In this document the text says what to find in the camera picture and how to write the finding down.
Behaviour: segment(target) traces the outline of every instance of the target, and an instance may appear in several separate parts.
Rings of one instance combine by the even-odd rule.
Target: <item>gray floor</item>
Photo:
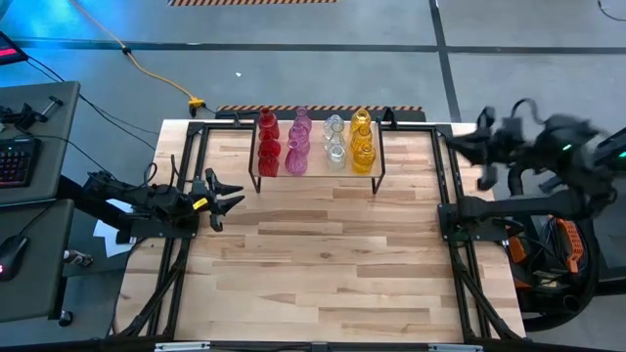
[[[221,44],[436,45],[428,0],[339,0],[336,4],[171,8],[165,0],[80,1],[127,41]],[[0,0],[0,30],[15,39],[109,40],[69,2]],[[626,18],[626,4],[604,0]],[[626,22],[604,17],[596,0],[439,0],[451,46],[626,47]],[[78,80],[95,104],[158,131],[166,118],[187,118],[186,97],[141,74],[118,51],[34,49],[27,52],[67,80]],[[174,79],[210,106],[250,104],[422,105],[430,121],[450,121],[437,53],[302,51],[135,51],[142,64]],[[451,54],[461,119],[485,105],[506,115],[522,97],[544,116],[569,112],[608,131],[624,126],[625,55]],[[26,64],[0,67],[0,86],[48,79]],[[529,137],[538,129],[525,126]],[[155,143],[156,137],[143,135]],[[153,152],[79,104],[71,139],[118,178],[140,181]],[[64,173],[77,182],[95,170],[68,150]],[[497,196],[506,195],[503,187]],[[76,215],[71,241],[89,241],[94,221]],[[624,236],[613,227],[609,236]],[[123,260],[115,265],[122,267]],[[70,280],[66,307],[76,313],[60,330],[42,320],[0,324],[0,344],[103,336],[111,321],[120,273]],[[576,320],[532,333],[538,341],[626,350],[620,333],[622,296],[597,298]]]

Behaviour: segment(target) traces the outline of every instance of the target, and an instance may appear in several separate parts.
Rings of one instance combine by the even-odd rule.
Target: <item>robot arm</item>
[[[134,212],[124,215],[132,225],[131,234],[125,234],[122,242],[131,237],[184,238],[195,235],[198,215],[206,211],[210,212],[211,228],[223,231],[221,217],[244,199],[218,199],[217,196],[228,196],[243,187],[220,183],[213,169],[205,170],[205,181],[195,182],[192,190],[184,194],[171,185],[129,185],[100,171],[89,174],[84,192],[89,198],[117,199],[133,206]]]
[[[464,197],[458,202],[458,220],[468,222],[490,217],[552,214],[562,219],[596,216],[615,202],[612,173],[590,163],[591,156],[584,145],[598,135],[587,121],[562,114],[548,118],[544,130],[534,143],[524,141],[520,117],[503,119],[502,127],[492,133],[495,110],[485,108],[476,122],[476,130],[468,135],[447,136],[449,148],[456,150],[471,164],[483,166],[478,188],[486,191],[498,181],[493,164],[505,164],[509,173],[512,197],[484,201]],[[522,196],[521,173],[553,171],[568,186],[548,197]]]

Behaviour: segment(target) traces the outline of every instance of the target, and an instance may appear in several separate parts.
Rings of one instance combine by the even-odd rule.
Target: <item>caution tape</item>
[[[170,6],[329,4],[337,0],[168,0]]]
[[[422,107],[415,106],[395,106],[395,107],[387,107],[387,106],[304,106],[308,110],[352,110],[357,111],[360,109],[369,110],[369,111],[380,111],[385,110],[386,108],[391,108],[392,110],[401,110],[401,111],[422,111]],[[261,109],[269,109],[269,110],[296,110],[299,106],[223,106],[219,107],[218,110],[228,110],[228,111],[256,111]]]

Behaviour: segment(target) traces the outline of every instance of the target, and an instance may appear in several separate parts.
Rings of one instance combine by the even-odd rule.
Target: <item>yellow cable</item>
[[[87,19],[89,19],[91,22],[95,23],[101,30],[103,30],[104,32],[108,33],[113,39],[115,39],[115,41],[119,44],[119,46],[122,49],[127,48],[126,45],[119,40],[115,34],[111,33],[106,27],[104,27],[103,25],[101,25],[96,19],[94,19],[85,9],[83,9],[80,5],[78,5],[74,0],[69,0],[69,2],[76,8],[78,9],[78,11],[80,11],[81,13],[83,13],[83,15],[85,15],[87,17]],[[152,78],[156,78],[158,80],[161,80],[165,83],[168,83],[172,86],[174,86],[175,88],[177,88],[178,90],[180,90],[181,92],[185,93],[187,96],[189,96],[189,99],[192,101],[197,101],[198,98],[196,98],[193,94],[189,93],[188,90],[186,90],[185,88],[181,87],[180,85],[170,81],[169,79],[159,76],[156,73],[152,73],[150,71],[148,71],[147,69],[143,68],[141,65],[139,65],[139,63],[137,63],[137,60],[135,59],[135,57],[132,55],[132,53],[127,53],[126,56],[128,58],[130,58],[130,60],[133,62],[133,64],[142,72],[144,72],[145,74],[147,74],[148,76],[152,77]]]

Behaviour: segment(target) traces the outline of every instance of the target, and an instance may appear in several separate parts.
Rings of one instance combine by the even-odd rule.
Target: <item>white paper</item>
[[[117,199],[109,199],[107,200],[107,203],[116,206],[119,210],[125,212],[125,213],[130,213],[132,212],[132,208],[131,205],[128,203],[125,203],[123,201],[119,201]],[[110,230],[105,228],[108,227],[110,228],[111,226],[105,224],[104,222],[98,220],[98,222],[96,223],[96,229],[94,230],[94,237],[104,237],[106,235],[108,235],[110,233]]]
[[[107,200],[109,204],[115,205],[120,210],[129,213],[132,211],[130,204],[115,200]],[[94,230],[94,237],[105,239],[105,249],[107,250],[107,258],[111,258],[114,255],[129,251],[133,247],[133,243],[129,244],[117,244],[115,238],[117,237],[117,229],[111,227],[104,222],[98,220],[96,223],[96,229]]]

